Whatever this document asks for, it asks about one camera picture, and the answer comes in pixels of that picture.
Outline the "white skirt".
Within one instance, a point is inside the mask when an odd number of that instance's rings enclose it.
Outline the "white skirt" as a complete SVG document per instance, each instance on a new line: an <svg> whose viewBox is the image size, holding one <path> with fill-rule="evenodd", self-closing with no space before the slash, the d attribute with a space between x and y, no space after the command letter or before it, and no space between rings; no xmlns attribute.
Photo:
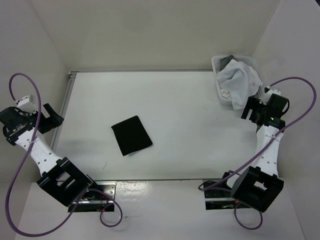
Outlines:
<svg viewBox="0 0 320 240"><path fill-rule="evenodd" d="M231 100L235 111L242 110L248 97L254 96L263 83L258 73L242 61L231 60L217 74L218 90L225 100Z"/></svg>

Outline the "black skirt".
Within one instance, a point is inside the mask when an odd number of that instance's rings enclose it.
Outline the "black skirt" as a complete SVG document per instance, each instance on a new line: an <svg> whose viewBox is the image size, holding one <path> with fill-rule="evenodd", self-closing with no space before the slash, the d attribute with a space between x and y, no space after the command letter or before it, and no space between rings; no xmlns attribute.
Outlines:
<svg viewBox="0 0 320 240"><path fill-rule="evenodd" d="M151 138L137 115L113 125L111 129L123 156L153 145Z"/></svg>

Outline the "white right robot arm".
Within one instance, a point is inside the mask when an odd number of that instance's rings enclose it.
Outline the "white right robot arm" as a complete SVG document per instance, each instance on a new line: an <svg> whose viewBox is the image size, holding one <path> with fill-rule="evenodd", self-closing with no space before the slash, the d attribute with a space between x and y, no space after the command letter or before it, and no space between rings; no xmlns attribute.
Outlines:
<svg viewBox="0 0 320 240"><path fill-rule="evenodd" d="M267 102L250 96L241 118L256 124L257 158L236 180L226 179L219 184L219 192L238 200L261 213L265 212L284 187L279 179L277 160L283 133L276 133L286 126L281 117L286 113L289 100L272 93Z"/></svg>

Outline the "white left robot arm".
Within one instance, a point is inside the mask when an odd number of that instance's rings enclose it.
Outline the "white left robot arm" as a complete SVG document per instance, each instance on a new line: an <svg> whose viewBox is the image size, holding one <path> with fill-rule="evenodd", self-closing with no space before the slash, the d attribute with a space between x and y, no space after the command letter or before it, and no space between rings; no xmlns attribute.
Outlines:
<svg viewBox="0 0 320 240"><path fill-rule="evenodd" d="M39 168L41 178L39 187L58 202L68 207L82 194L88 200L98 197L100 188L94 181L81 172L67 157L56 155L46 143L43 134L59 127L64 119L46 103L44 109L49 117L40 115L34 144L30 151L31 158ZM38 112L27 112L10 106L0 112L3 134L13 146L27 150L32 142Z"/></svg>

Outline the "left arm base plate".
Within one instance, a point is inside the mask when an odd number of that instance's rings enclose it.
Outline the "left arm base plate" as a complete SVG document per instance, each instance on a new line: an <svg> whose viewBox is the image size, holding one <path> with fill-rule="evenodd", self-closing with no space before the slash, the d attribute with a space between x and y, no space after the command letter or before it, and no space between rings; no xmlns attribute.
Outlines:
<svg viewBox="0 0 320 240"><path fill-rule="evenodd" d="M116 197L117 183L115 181L97 181L94 188L103 191L108 197L96 191L87 191L78 202L75 213L114 212L113 199Z"/></svg>

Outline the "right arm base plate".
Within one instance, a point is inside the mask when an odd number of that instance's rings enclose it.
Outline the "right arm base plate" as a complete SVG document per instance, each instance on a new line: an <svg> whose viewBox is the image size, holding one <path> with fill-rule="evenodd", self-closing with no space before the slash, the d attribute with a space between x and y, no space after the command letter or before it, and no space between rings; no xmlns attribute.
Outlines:
<svg viewBox="0 0 320 240"><path fill-rule="evenodd" d="M204 180L198 186L199 190L203 188L209 187L212 184L218 182L218 180ZM226 182L217 186L218 188L223 188L227 190L231 190L231 188L227 185ZM204 200L205 200L205 209L206 210L224 210L224 209L234 209L236 204L239 202L230 197L230 193L224 190L216 190L210 189L204 192ZM238 206L239 209L250 208L242 203Z"/></svg>

